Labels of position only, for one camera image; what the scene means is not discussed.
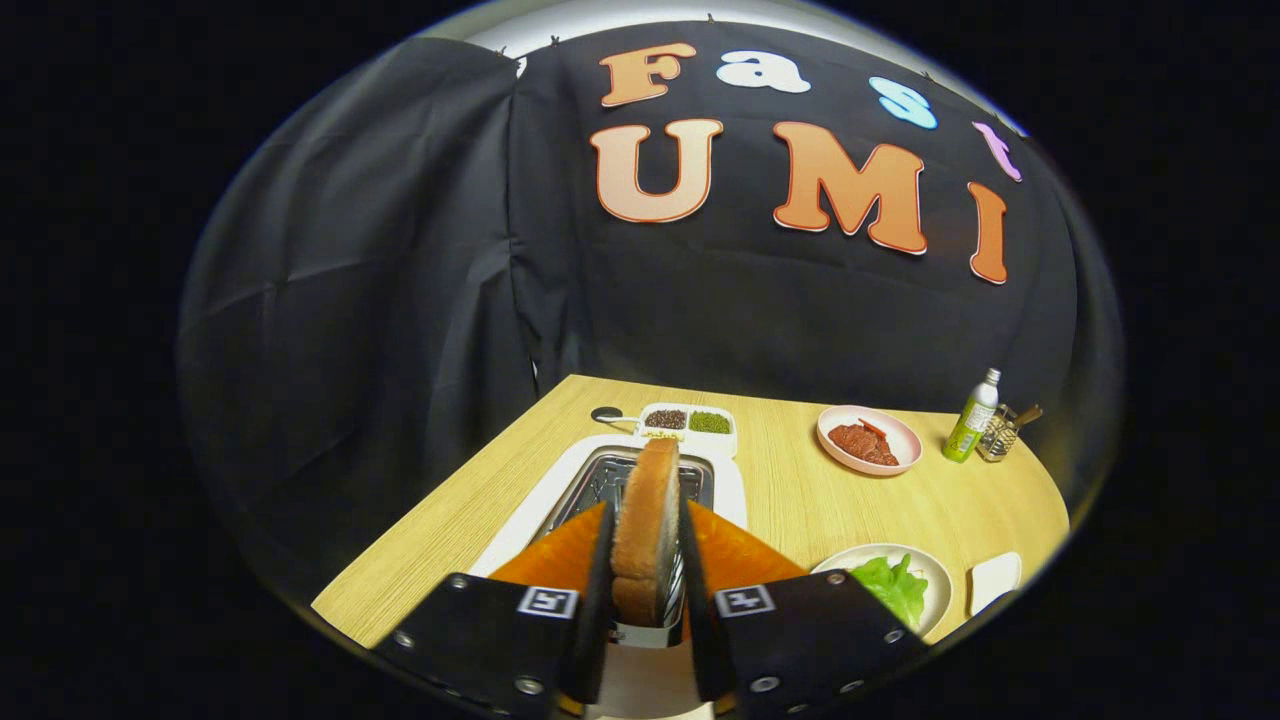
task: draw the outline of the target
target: toast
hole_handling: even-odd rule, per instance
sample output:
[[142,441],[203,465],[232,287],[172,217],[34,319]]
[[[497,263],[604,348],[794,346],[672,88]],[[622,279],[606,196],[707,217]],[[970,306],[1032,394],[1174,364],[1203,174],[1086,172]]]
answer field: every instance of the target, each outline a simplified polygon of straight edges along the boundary
[[613,605],[627,625],[662,625],[676,559],[680,446],[649,441],[627,478],[609,565]]

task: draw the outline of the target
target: green bottle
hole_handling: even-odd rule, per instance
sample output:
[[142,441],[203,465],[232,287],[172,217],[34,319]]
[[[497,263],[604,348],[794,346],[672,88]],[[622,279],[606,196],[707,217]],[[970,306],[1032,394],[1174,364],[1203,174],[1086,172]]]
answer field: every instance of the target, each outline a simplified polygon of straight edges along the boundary
[[987,379],[969,393],[969,401],[960,413],[960,420],[951,437],[942,446],[942,455],[952,462],[964,462],[973,455],[973,448],[978,446],[978,438],[987,429],[987,423],[996,414],[1000,405],[1000,391],[996,384],[1000,382],[1000,370],[992,368],[987,370]]

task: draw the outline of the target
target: wooden table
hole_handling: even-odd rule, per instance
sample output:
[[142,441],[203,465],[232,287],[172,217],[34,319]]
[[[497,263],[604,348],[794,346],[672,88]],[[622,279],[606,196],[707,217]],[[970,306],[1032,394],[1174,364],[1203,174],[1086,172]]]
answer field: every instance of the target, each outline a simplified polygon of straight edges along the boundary
[[733,414],[748,528],[800,565],[812,568],[872,542],[919,547],[945,564],[954,598],[925,642],[968,620],[969,569],[975,564],[1016,551],[1025,580],[1066,537],[1062,497],[1025,445],[997,464],[977,454],[963,465],[942,456],[955,414],[891,410],[920,436],[924,456],[901,475],[872,478],[846,469],[818,443],[815,424],[824,405],[572,375],[388,529],[312,609],[361,646],[374,647],[445,575],[476,561],[564,450],[589,436],[623,432],[591,420],[593,409],[639,413],[650,402],[712,405]]

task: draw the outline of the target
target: metal cup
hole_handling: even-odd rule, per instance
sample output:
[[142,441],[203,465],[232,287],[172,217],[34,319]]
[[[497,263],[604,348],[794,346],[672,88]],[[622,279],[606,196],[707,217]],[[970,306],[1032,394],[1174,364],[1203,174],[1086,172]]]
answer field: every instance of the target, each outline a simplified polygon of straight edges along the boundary
[[1018,414],[1009,409],[1007,405],[1000,405],[996,407],[996,413],[991,416],[991,421],[987,423],[987,429],[982,433],[982,438],[978,439],[978,455],[988,462],[1000,462],[1009,455],[1009,451],[1018,442],[1018,428],[1014,427],[1014,418]]

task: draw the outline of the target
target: lettuce leaf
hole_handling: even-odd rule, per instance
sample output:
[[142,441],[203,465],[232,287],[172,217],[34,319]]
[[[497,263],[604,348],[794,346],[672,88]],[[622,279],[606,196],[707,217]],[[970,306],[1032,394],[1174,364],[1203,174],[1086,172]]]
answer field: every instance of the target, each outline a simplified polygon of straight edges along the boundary
[[890,568],[888,557],[877,557],[849,571],[877,600],[884,603],[904,625],[913,630],[920,626],[924,614],[924,588],[929,582],[908,573],[911,555],[904,555],[902,561]]

